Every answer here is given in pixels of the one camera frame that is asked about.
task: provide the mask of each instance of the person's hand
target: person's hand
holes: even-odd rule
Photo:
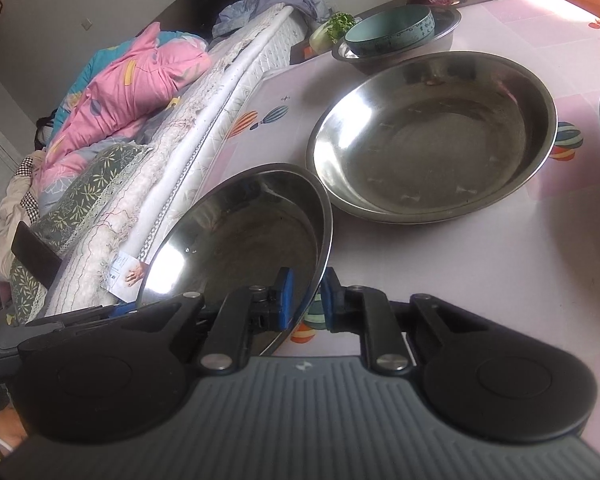
[[[16,449],[26,437],[27,432],[24,431],[20,417],[13,406],[0,410],[0,438]],[[0,453],[2,456],[7,456],[9,451],[0,446]]]
[[[144,278],[144,270],[146,264],[138,262],[138,264],[131,269],[125,276],[126,286],[134,286],[137,282]]]

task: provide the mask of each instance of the mattress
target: mattress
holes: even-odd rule
[[[263,79],[263,76],[274,75],[289,65],[291,47],[301,41],[305,34],[306,24],[296,11],[282,23],[277,33],[270,38],[258,56],[251,62],[231,97],[222,107],[216,122],[187,161],[178,183],[173,188],[138,254],[141,261],[147,263],[151,261],[169,231],[199,198],[198,191],[206,172],[211,167],[216,153],[247,97]]]
[[[202,181],[242,102],[264,70],[288,64],[290,46],[305,31],[298,13],[279,4],[210,52],[214,65],[186,92],[151,152],[77,243],[47,295],[46,316],[110,300],[101,284],[118,250],[139,256],[150,245],[186,175],[195,165]]]

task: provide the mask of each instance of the leaf pattern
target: leaf pattern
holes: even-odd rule
[[[69,241],[98,199],[145,146],[116,144],[99,153],[69,186],[56,208],[31,225],[31,230],[56,253]],[[29,320],[42,285],[16,259],[11,267],[11,296],[18,322]]]

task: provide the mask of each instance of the pink tablecloth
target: pink tablecloth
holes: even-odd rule
[[[547,160],[508,198],[454,221],[394,226],[334,211],[330,265],[344,285],[374,286],[394,300],[428,292],[576,354],[598,380],[584,438],[600,452],[600,21],[563,0],[495,0],[460,11],[452,50],[498,54],[532,70],[583,144],[573,157]],[[362,80],[330,54],[266,78],[202,192],[260,164],[304,166],[315,122]],[[357,352],[355,336],[325,332],[279,350]]]

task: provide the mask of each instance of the green bowl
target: green bowl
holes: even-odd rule
[[[435,26],[429,7],[406,5],[362,20],[347,32],[345,41],[357,56],[376,56],[417,43],[431,34]]]

